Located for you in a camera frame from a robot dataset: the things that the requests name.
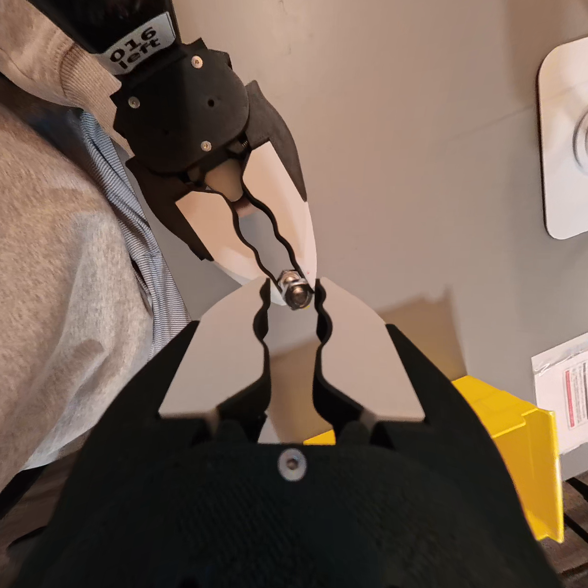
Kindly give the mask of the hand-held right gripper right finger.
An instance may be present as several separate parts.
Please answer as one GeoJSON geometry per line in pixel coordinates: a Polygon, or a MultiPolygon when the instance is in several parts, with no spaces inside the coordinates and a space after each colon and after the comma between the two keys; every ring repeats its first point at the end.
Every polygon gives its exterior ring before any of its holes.
{"type": "Polygon", "coordinates": [[[313,406],[335,433],[358,422],[423,424],[425,412],[385,321],[328,278],[315,284],[313,406]]]}

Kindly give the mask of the person's grey sweatshirt torso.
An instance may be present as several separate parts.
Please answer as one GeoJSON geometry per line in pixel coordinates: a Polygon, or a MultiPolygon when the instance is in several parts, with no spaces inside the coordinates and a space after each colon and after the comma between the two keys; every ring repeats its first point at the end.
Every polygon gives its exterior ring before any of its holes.
{"type": "Polygon", "coordinates": [[[86,173],[1,108],[1,489],[76,447],[149,355],[152,319],[86,173]]]}

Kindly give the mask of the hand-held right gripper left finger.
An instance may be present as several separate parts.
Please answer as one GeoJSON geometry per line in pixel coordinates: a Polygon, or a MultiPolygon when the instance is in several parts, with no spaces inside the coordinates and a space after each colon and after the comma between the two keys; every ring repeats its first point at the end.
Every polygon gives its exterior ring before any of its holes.
{"type": "Polygon", "coordinates": [[[159,408],[164,419],[197,418],[215,434],[224,421],[260,436],[271,398],[271,282],[259,277],[225,296],[199,321],[159,408]]]}

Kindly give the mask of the steel hex bolt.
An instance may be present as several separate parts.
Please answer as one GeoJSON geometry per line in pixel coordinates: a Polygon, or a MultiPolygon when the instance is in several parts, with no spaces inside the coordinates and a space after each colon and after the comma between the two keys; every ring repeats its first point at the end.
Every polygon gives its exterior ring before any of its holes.
{"type": "Polygon", "coordinates": [[[281,293],[282,299],[283,299],[283,301],[284,301],[285,304],[286,304],[286,302],[284,300],[285,287],[291,281],[305,281],[305,282],[308,283],[308,281],[304,277],[302,277],[301,275],[299,275],[297,271],[295,271],[295,270],[284,270],[280,274],[280,276],[279,276],[279,278],[277,280],[277,287],[278,287],[278,290],[281,293]]]}

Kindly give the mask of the white monitor stand base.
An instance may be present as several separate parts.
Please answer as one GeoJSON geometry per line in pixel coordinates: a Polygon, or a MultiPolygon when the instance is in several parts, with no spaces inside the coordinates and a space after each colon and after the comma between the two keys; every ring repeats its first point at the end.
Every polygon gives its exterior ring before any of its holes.
{"type": "Polygon", "coordinates": [[[587,233],[587,37],[555,47],[537,77],[543,210],[547,233],[587,233]]]}

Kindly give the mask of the person's left forearm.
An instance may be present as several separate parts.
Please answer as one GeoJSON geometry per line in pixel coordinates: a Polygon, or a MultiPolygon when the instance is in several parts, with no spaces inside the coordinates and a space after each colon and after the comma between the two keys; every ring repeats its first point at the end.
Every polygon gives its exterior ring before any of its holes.
{"type": "Polygon", "coordinates": [[[110,98],[121,83],[28,1],[1,1],[1,73],[39,99],[92,114],[128,149],[110,98]]]}

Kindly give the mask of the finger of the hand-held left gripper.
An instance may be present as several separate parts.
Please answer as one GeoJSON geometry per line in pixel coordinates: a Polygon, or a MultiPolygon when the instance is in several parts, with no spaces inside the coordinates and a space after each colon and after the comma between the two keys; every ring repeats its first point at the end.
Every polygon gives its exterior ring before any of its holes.
{"type": "Polygon", "coordinates": [[[192,191],[176,202],[216,266],[240,285],[268,276],[239,233],[238,215],[224,195],[192,191]]]}
{"type": "Polygon", "coordinates": [[[318,262],[311,211],[270,141],[249,153],[242,174],[247,196],[269,218],[275,239],[288,254],[286,268],[314,282],[318,262]]]}

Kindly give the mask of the yellow plastic bin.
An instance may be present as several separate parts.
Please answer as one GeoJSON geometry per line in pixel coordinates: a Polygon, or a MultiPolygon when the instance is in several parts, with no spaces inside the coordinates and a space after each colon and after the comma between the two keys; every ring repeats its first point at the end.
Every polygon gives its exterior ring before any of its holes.
{"type": "Polygon", "coordinates": [[[563,542],[563,494],[552,412],[471,376],[430,367],[410,378],[424,423],[384,424],[372,444],[430,467],[460,487],[494,539],[563,542]]]}

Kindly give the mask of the laminated instruction sheet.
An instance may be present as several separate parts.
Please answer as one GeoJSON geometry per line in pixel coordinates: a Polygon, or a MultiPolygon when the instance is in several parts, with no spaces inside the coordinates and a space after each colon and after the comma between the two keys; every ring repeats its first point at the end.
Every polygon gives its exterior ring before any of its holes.
{"type": "Polygon", "coordinates": [[[538,408],[554,413],[560,454],[587,443],[587,334],[532,358],[538,408]]]}

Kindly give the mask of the grey desk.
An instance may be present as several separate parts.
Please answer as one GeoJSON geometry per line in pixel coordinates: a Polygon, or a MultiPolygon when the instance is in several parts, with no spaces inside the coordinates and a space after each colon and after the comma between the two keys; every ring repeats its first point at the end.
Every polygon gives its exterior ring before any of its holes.
{"type": "Polygon", "coordinates": [[[319,275],[450,378],[534,401],[587,332],[587,236],[543,224],[536,76],[587,1],[178,1],[298,146],[319,275]]]}

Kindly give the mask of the striped shirt hem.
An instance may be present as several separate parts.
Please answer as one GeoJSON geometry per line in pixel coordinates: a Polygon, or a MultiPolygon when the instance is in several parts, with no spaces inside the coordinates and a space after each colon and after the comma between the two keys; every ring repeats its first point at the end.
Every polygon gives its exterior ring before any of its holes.
{"type": "Polygon", "coordinates": [[[190,315],[120,155],[92,114],[71,109],[69,115],[88,154],[91,174],[115,213],[147,294],[153,315],[153,337],[169,341],[190,323],[190,315]]]}

